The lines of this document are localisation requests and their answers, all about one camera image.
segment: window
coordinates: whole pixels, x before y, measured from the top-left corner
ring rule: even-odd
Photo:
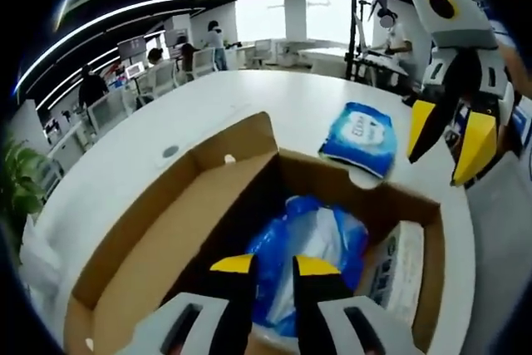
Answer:
[[[370,7],[364,8],[364,37],[366,44],[372,44],[373,18],[367,20]],[[360,4],[357,5],[357,15],[360,17]],[[349,43],[351,32],[351,0],[307,0],[307,36],[331,42]],[[355,43],[360,42],[360,32],[357,29]]]
[[[157,39],[151,38],[149,41],[146,42],[146,59],[148,58],[148,55],[150,54],[151,49],[157,48]]]
[[[237,0],[236,27],[241,42],[286,37],[284,0]]]
[[[169,60],[170,51],[168,50],[168,47],[166,46],[166,38],[165,38],[164,32],[159,35],[159,42],[160,42],[160,48],[163,49],[163,58],[165,60]]]

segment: blue jeans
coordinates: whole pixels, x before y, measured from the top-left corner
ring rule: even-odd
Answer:
[[[225,49],[214,49],[214,62],[219,71],[227,71],[227,59]]]

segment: white desk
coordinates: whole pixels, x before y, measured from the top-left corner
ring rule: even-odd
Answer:
[[[54,159],[61,164],[61,167],[67,173],[76,164],[85,149],[81,145],[81,128],[83,123],[78,121],[68,132],[52,147],[47,154],[49,159]]]
[[[339,78],[343,78],[346,75],[346,53],[347,49],[340,47],[325,47],[299,51],[300,56],[312,61],[312,74]],[[387,57],[385,55],[379,57],[373,54],[367,54],[363,57],[357,57],[354,62],[360,62],[368,67],[371,67],[371,65],[382,67],[399,75],[408,76],[408,73],[399,66],[394,57]]]
[[[408,72],[399,66],[395,57],[387,57],[385,55],[379,57],[374,54],[367,54],[366,56],[357,57],[355,62],[362,62],[362,64],[368,66],[374,64],[377,67],[386,68],[387,70],[395,72],[399,75],[408,76]]]
[[[317,155],[347,101],[391,116],[397,157],[388,180],[441,204],[446,239],[445,285],[430,355],[460,351],[475,286],[475,247],[466,194],[449,186],[454,162],[443,139],[411,165],[406,158],[411,109],[399,96],[325,76],[286,71],[224,71],[204,76],[153,101],[98,141],[56,188],[36,229],[66,265],[52,315],[62,343],[67,301],[82,267],[110,227],[145,187],[191,146],[257,111],[270,114],[283,148]],[[162,160],[170,145],[180,151]],[[363,187],[378,180],[353,168]]]
[[[340,47],[323,47],[316,49],[300,50],[299,56],[306,57],[313,65],[310,72],[323,76],[335,76],[344,78],[346,76],[345,56],[347,49]]]
[[[255,45],[233,47],[225,51],[227,67],[230,71],[242,70],[246,67],[249,53],[255,49]]]

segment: green leaves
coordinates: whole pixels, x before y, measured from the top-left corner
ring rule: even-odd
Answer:
[[[0,161],[0,212],[3,212],[11,224],[21,228],[28,214],[42,209],[44,190],[35,181],[40,165],[47,161],[44,155],[17,143],[9,137],[2,146]]]

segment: potted plant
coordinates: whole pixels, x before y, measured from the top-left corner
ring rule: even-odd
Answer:
[[[44,155],[8,137],[2,143],[0,162],[0,215],[2,230],[14,254],[22,245],[28,215],[41,212],[44,190],[36,183]]]

